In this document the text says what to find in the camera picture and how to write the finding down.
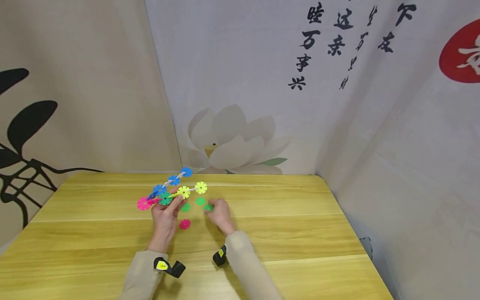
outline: wooden table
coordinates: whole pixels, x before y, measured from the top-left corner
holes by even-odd
[[[149,211],[136,208],[168,174],[82,173],[68,179],[0,257],[0,299],[117,299],[136,251],[152,233]],[[225,198],[238,227],[285,299],[392,299],[326,183],[317,176],[194,174],[205,199]],[[181,212],[170,262],[154,299],[246,299],[228,265],[212,255],[224,237],[195,203]]]

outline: hand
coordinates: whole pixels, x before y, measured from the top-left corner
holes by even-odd
[[[230,217],[230,208],[225,199],[210,199],[208,202],[213,205],[213,212],[204,210],[204,214],[217,225],[225,236],[234,233],[237,229]]]
[[[171,194],[177,192],[179,188],[170,191]],[[177,196],[173,201],[165,206],[160,203],[152,207],[152,219],[154,232],[147,250],[166,253],[175,232],[177,231],[177,216],[182,206],[187,203],[182,196]]]

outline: wall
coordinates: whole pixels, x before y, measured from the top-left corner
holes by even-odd
[[[477,298],[480,3],[145,2],[185,164],[316,172],[396,299]]]
[[[0,246],[78,169],[180,169],[143,1],[2,1],[0,16]]]

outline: wrist strap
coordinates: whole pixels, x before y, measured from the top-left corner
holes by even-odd
[[[225,245],[213,255],[213,261],[219,267],[227,261],[227,247]]]
[[[163,257],[157,257],[153,261],[153,269],[165,272],[175,278],[180,278],[186,267],[179,261],[176,261],[173,267],[170,267],[170,264]]]

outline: black leaf painting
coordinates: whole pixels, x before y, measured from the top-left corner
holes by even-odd
[[[27,69],[13,69],[0,72],[0,95],[25,79],[29,74]]]
[[[28,75],[29,71],[23,68],[0,72],[0,95],[15,84],[25,79]],[[58,103],[56,101],[49,100],[34,102],[25,107],[12,119],[7,129],[7,138],[13,149],[10,149],[8,146],[0,143],[0,179],[2,181],[2,186],[0,188],[0,200],[3,203],[14,202],[20,207],[22,211],[24,227],[28,223],[28,210],[22,199],[30,201],[39,208],[42,207],[37,200],[33,199],[25,191],[30,184],[37,185],[54,192],[57,190],[57,187],[50,179],[48,172],[54,174],[64,174],[78,170],[101,172],[99,170],[89,168],[69,168],[59,170],[39,160],[26,160],[24,158],[22,151],[24,144],[35,133],[37,133],[37,131],[39,131],[43,125],[45,125],[45,123],[50,119],[57,109],[57,106]],[[10,171],[9,175],[2,174],[1,169],[11,166],[14,168],[13,166],[16,164],[21,165],[19,168],[17,168],[16,172],[11,174]],[[29,169],[34,170],[33,175],[29,177],[22,177],[22,173]],[[47,184],[39,182],[36,180],[37,178],[43,178]],[[20,180],[23,182],[22,186],[18,187],[18,185],[12,185],[13,180]],[[14,193],[7,192],[8,188],[13,189]]]
[[[8,126],[7,137],[20,156],[22,156],[24,143],[42,128],[56,109],[55,101],[35,102],[25,107],[13,118]]]

